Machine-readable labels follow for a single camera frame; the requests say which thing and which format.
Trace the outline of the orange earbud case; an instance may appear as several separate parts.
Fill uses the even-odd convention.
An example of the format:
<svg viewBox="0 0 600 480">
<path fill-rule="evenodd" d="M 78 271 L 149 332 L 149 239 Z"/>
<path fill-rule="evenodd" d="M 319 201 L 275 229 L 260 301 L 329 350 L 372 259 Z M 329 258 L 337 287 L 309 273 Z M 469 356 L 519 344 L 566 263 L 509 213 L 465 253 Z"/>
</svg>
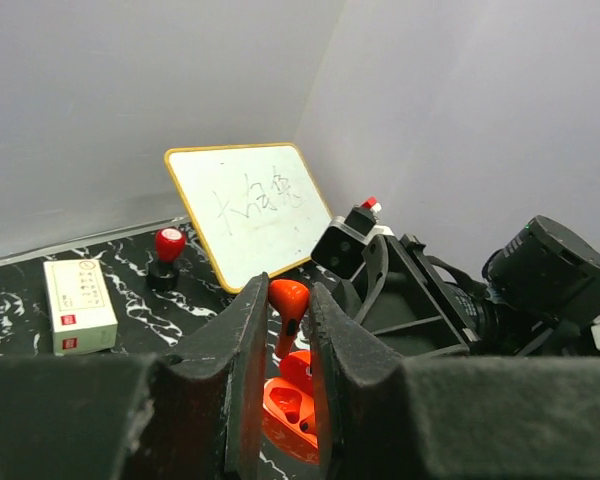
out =
<svg viewBox="0 0 600 480">
<path fill-rule="evenodd" d="M 279 450 L 296 460 L 317 465 L 311 352 L 290 353 L 279 364 L 280 375 L 264 383 L 262 430 Z"/>
</svg>

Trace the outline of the orange earbud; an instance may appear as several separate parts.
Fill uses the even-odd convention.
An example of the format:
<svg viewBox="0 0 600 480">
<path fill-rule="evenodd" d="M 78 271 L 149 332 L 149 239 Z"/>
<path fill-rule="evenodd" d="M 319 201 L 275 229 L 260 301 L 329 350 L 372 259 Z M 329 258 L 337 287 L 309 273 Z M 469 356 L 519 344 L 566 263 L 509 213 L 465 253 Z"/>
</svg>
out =
<svg viewBox="0 0 600 480">
<path fill-rule="evenodd" d="M 309 289 L 294 280 L 276 279 L 269 285 L 269 304 L 281 318 L 281 331 L 275 347 L 275 355 L 280 359 L 290 353 L 308 309 L 309 298 Z"/>
<path fill-rule="evenodd" d="M 282 411 L 286 420 L 296 424 L 300 419 L 302 395 L 290 388 L 274 387 L 270 392 L 270 399 Z"/>
</svg>

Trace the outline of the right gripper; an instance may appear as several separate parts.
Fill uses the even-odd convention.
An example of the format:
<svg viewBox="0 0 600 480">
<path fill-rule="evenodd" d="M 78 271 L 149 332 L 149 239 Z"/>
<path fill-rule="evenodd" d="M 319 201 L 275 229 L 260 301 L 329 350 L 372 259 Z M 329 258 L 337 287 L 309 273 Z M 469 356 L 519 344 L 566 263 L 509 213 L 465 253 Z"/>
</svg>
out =
<svg viewBox="0 0 600 480">
<path fill-rule="evenodd" d="M 378 235 L 362 266 L 332 291 L 340 308 L 403 356 L 478 354 L 484 348 L 485 286 L 424 253 L 417 239 Z"/>
</svg>

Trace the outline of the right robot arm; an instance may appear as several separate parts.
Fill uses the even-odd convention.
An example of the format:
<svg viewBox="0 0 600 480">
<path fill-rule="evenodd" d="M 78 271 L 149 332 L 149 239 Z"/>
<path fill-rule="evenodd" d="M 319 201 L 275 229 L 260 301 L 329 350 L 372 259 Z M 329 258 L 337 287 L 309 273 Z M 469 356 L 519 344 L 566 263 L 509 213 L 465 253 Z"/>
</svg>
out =
<svg viewBox="0 0 600 480">
<path fill-rule="evenodd" d="M 600 315 L 600 253 L 538 215 L 486 260 L 481 279 L 414 236 L 378 235 L 352 273 L 332 268 L 339 307 L 403 356 L 587 355 Z"/>
</svg>

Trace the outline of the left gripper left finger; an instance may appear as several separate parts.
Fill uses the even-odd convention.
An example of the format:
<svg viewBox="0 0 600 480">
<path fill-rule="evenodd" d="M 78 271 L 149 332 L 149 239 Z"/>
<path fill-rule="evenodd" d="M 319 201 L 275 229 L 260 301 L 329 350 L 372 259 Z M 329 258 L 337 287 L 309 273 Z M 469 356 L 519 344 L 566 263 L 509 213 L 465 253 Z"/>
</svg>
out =
<svg viewBox="0 0 600 480">
<path fill-rule="evenodd" d="M 0 479 L 253 479 L 266 274 L 161 354 L 0 357 Z"/>
</svg>

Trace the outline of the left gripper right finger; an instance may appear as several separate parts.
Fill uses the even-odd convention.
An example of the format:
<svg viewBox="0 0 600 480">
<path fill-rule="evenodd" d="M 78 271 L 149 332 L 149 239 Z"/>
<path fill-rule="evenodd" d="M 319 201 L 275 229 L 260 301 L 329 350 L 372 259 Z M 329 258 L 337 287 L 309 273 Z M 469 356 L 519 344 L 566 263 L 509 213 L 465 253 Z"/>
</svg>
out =
<svg viewBox="0 0 600 480">
<path fill-rule="evenodd" d="M 404 357 L 311 292 L 324 479 L 600 479 L 600 358 Z"/>
</svg>

